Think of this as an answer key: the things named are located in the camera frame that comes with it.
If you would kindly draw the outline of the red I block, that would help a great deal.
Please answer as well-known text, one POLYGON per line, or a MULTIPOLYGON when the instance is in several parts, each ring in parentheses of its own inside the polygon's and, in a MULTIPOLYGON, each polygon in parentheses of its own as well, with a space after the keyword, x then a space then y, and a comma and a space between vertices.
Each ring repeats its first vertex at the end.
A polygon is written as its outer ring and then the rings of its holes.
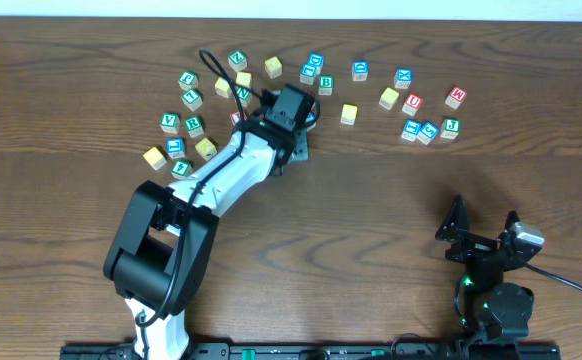
POLYGON ((242 119, 246 119, 247 117, 248 117, 248 113, 246 111, 244 111, 243 113, 240 113, 239 111, 237 111, 237 112, 230 114, 230 120, 231 120, 233 125, 236 125, 242 119))

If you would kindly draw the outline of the blue 2 block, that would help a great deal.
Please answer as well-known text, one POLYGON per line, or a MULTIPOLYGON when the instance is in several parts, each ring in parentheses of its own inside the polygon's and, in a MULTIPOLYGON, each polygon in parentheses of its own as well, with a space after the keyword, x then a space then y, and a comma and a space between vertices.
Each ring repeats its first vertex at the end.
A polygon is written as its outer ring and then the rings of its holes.
POLYGON ((310 112, 306 119, 306 130, 311 131, 313 128, 316 127, 318 121, 318 117, 314 112, 310 112))

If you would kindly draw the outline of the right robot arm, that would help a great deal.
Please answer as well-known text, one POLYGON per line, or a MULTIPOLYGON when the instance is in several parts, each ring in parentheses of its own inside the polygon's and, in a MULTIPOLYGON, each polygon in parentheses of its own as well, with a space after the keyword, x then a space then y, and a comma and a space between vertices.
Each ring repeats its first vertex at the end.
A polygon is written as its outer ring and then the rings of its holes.
POLYGON ((475 234, 465 201, 457 195, 435 239, 450 244, 447 260, 464 266, 454 295, 462 334, 449 353, 459 359, 520 359, 518 342, 529 334, 535 298, 530 289, 506 282, 504 274, 524 267, 540 252, 542 232, 511 211, 498 237, 475 234))

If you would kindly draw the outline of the green B block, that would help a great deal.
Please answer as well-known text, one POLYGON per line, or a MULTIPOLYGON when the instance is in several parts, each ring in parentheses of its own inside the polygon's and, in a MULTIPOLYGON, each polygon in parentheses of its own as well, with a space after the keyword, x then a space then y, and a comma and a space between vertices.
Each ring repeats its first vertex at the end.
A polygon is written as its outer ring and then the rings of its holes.
POLYGON ((331 96, 334 89, 334 77, 330 75, 320 76, 318 80, 318 94, 331 96))

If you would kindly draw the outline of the green N block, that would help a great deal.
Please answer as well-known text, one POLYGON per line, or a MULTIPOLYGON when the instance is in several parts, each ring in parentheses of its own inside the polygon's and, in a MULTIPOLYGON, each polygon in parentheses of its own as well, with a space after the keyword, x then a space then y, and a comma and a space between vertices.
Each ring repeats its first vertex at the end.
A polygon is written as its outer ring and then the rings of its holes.
POLYGON ((240 104, 243 107, 247 107, 253 98, 251 91, 248 88, 238 86, 236 88, 236 93, 237 93, 237 98, 238 98, 240 104))

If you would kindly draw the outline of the yellow block top centre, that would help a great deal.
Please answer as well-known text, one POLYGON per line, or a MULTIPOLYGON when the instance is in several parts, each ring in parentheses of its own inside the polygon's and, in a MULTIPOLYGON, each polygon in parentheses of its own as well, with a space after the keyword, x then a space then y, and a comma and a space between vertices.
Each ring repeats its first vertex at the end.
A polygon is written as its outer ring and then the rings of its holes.
POLYGON ((265 71, 270 79, 275 79, 282 75, 283 66, 278 57, 274 56, 265 61, 265 71))

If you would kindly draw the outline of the yellow block near L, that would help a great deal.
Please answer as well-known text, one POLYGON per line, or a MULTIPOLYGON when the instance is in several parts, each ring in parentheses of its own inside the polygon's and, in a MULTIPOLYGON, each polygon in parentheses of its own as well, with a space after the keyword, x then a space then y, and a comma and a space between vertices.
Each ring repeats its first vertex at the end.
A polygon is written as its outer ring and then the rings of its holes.
POLYGON ((205 161, 209 161, 217 154, 216 145, 207 137, 202 138, 195 145, 195 149, 205 161))

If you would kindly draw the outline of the pale yellow block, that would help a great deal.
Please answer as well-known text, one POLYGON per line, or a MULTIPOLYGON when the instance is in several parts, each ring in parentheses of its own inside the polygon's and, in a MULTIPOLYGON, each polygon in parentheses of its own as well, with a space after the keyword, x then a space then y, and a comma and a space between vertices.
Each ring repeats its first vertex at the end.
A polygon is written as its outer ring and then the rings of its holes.
POLYGON ((252 85, 252 74, 248 72, 238 72, 235 79, 240 88, 250 89, 252 85))

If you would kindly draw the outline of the green R block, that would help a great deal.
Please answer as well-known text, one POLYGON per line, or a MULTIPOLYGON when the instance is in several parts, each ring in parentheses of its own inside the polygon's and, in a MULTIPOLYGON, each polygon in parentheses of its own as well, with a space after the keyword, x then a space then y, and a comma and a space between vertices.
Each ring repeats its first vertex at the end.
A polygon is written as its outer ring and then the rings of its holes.
POLYGON ((187 118, 184 121, 184 125, 191 138, 196 138, 204 134, 203 122, 198 116, 187 118))

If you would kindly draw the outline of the green 4 block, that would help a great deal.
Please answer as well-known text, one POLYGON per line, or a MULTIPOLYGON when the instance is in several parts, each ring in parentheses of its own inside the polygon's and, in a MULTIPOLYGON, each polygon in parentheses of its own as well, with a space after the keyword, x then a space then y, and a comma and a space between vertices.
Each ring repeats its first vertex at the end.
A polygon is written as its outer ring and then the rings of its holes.
POLYGON ((185 179, 192 169, 192 165, 190 162, 185 160, 176 160, 171 168, 171 175, 178 180, 185 179))

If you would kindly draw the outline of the blue L block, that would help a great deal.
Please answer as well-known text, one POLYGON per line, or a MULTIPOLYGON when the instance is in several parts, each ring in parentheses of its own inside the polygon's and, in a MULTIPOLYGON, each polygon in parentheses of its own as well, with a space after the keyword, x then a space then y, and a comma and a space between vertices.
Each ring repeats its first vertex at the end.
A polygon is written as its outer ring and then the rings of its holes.
POLYGON ((170 138, 166 141, 167 154, 171 159, 186 157, 186 146, 182 138, 170 138))

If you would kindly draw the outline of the red U block right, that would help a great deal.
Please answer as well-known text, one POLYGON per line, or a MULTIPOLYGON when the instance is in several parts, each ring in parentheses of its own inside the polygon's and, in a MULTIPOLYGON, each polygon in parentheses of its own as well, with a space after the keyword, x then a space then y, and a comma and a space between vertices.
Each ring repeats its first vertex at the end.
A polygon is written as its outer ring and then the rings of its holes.
POLYGON ((416 95, 416 94, 409 94, 405 99, 405 102, 402 107, 402 111, 410 116, 415 116, 417 111, 423 104, 423 99, 416 95))

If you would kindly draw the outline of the red M block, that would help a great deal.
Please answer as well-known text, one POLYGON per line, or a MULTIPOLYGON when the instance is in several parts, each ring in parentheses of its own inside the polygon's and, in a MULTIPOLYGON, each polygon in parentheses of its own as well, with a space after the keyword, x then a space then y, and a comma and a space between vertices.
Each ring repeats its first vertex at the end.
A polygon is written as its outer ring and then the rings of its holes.
POLYGON ((452 109, 458 109, 467 97, 467 92, 458 86, 454 86, 445 99, 445 104, 452 109))

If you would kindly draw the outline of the yellow G block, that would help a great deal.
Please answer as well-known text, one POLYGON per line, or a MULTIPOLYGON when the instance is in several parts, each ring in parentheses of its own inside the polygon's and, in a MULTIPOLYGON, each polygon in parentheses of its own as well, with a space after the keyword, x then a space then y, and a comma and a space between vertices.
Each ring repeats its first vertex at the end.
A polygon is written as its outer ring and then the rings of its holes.
POLYGON ((160 147, 152 147, 143 154, 144 160, 153 170, 159 170, 167 164, 167 159, 160 147))

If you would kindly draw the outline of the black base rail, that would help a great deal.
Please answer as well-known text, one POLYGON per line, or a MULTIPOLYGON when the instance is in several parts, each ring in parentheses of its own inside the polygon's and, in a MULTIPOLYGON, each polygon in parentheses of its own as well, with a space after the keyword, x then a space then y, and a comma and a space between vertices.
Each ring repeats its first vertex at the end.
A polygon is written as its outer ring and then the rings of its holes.
MULTIPOLYGON (((60 360, 130 360, 138 359, 130 344, 117 346, 63 346, 60 360)), ((229 345, 198 343, 183 355, 186 360, 359 360, 359 359, 458 359, 459 354, 442 344, 401 342, 394 346, 373 345, 229 345)), ((559 360, 555 345, 478 345, 470 349, 471 359, 559 360)))

